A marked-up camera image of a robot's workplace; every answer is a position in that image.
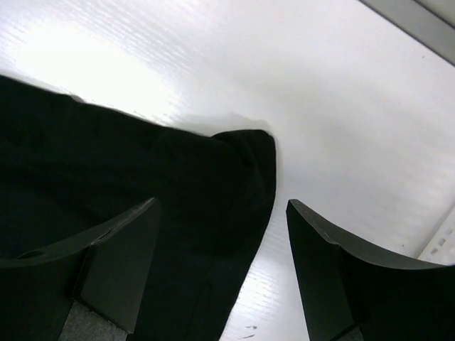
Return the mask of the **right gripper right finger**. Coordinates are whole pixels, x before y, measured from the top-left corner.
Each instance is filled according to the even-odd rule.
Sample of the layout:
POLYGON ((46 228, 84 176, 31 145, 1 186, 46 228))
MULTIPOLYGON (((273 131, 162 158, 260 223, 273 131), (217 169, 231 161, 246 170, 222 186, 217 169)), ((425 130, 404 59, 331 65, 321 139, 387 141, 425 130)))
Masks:
POLYGON ((298 200, 287 225, 311 340, 453 340, 454 267, 413 259, 298 200))

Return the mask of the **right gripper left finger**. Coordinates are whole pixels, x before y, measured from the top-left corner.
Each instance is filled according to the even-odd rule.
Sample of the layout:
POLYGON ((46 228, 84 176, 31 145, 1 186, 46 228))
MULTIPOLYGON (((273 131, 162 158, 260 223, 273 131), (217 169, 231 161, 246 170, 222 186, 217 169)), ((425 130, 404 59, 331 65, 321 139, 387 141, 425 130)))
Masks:
POLYGON ((87 313, 87 339, 134 332, 159 231, 151 198, 46 247, 1 260, 1 339, 61 340, 87 313))

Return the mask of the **black tank top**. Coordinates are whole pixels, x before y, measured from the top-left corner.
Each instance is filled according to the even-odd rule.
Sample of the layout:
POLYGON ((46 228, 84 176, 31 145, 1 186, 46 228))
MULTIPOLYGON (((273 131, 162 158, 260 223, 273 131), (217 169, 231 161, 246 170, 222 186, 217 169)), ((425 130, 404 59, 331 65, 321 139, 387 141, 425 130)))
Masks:
POLYGON ((3 257, 160 202, 134 340, 220 339, 276 186, 266 131, 203 136, 1 78, 3 257))

